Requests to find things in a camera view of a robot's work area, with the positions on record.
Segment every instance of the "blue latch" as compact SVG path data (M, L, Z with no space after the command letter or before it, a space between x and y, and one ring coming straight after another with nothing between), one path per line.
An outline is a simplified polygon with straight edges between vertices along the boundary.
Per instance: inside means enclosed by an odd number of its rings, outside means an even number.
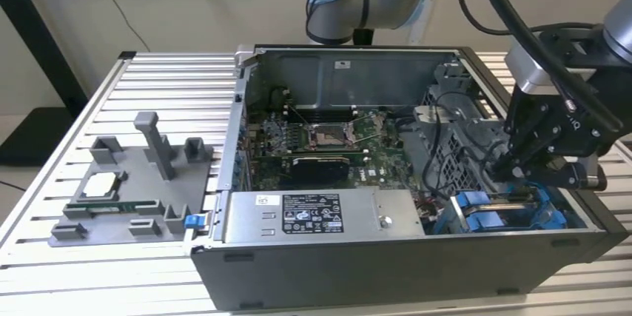
M190 215L184 219L186 229L203 229L207 225L207 215Z

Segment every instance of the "blue connector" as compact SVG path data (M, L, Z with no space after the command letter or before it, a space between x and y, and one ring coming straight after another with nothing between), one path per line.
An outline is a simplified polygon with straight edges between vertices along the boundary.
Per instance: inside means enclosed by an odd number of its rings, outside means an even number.
M558 210L552 211L550 220L542 224L543 229L564 229L566 217Z
M463 209L470 206L487 205L492 202L487 192L460 192L456 195L456 200ZM467 217L466 222L472 232L484 232L487 229L504 227L503 219L495 211L475 212Z
M184 219L186 229L203 229L207 226L207 215L190 215Z

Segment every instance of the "robotic arm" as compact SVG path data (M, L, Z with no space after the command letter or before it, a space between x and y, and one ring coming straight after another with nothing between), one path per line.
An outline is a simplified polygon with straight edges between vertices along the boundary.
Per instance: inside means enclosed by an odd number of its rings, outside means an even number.
M508 0L490 0L518 41L507 56L516 79L504 130L508 152L490 165L498 181L526 178L547 186L603 190L598 157L632 132L632 0L622 0L604 24L550 27L535 37ZM358 29L398 28L423 0L310 0L307 35L343 44ZM556 158L578 161L552 164Z
M599 156L632 132L632 0L592 29L546 30L536 38L507 0L491 0L519 44L506 62L516 79L498 181L526 177L567 189L604 190ZM554 167L559 157L576 162Z
M399 28L422 6L423 0L308 0L307 35L316 44L344 44L359 29Z

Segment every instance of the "gray metal panel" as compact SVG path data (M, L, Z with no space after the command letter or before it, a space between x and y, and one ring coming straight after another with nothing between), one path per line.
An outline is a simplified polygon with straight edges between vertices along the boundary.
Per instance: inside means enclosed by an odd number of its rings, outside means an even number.
M514 81L504 65L506 54L479 53L500 82L512 89ZM234 61L234 55L166 53L139 54L135 58L135 63L158 64L162 61ZM74 134L71 130L60 144L59 160L54 156L44 166L16 210L0 227L0 236L8 237L0 247L0 312L7 315L35 315L43 312L84 315L87 307L95 310L95 305L99 312L108 315L207 315L215 312L215 305L192 261L184 256L182 243L134 243L52 249L44 240L62 215L63 206L68 203L67 199L58 197L76 189L87 164L92 161L87 149L75 146L86 137L84 129L91 126L95 118L106 118L98 119L99 122L134 121L134 112L151 109L100 110L114 83L116 70L104 81L103 88L78 121L78 132ZM167 105L175 101L176 99L159 100ZM216 106L210 104L188 109L186 105L170 106L159 107L174 115L170 119L162 115L162 120L184 122L210 120L206 112L226 113L228 108L215 109ZM174 143L174 134L167 135ZM607 191L599 196L620 221L628 221L632 214L631 159L632 154L623 145L615 145L600 159L608 171L610 182ZM214 184L214 177L211 172L210 185ZM207 201L208 206L212 206L215 193L208 193ZM624 225L632 231L632 222L624 222ZM343 309L290 310L276 316L627 315L631 309L632 238L628 238L596 262L563 268L528 295Z
M220 309L406 303L530 292L604 235L210 249L192 259Z
M282 229L287 223L283 210L284 195L303 194L338 194L340 196L343 232L315 234L287 234L284 232ZM272 195L280 203L258 205L259 195ZM230 204L224 240L227 243L260 242L262 233L271 231L274 231L274 235L264 235L263 241L282 244L387 241L424 235L408 190L368 188L236 192L231 195ZM380 226L380 216L391 218L391 227L383 228Z
M454 51L264 48L259 72L268 86L287 85L299 107L415 104L434 81L432 73Z

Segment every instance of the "green circuit board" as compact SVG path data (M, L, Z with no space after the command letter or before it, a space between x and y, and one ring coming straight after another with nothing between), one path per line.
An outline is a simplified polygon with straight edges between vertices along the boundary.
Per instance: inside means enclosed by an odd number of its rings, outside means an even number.
M292 185L292 160L302 157L348 160L348 178L327 188L380 186L382 189L419 190L420 182L406 156L395 120L379 110L359 111L350 122L312 126L290 124L275 116L254 130L258 131L251 134L255 190L323 189L323 185Z

